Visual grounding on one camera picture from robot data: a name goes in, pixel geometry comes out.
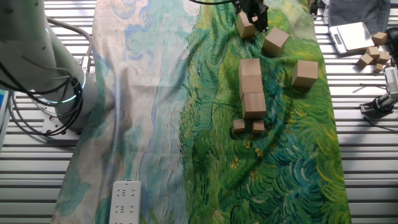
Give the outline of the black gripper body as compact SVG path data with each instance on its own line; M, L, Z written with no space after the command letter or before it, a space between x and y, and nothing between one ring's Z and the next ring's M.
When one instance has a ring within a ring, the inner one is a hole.
M240 0L239 5L245 13L263 13L267 11L267 6L263 0Z

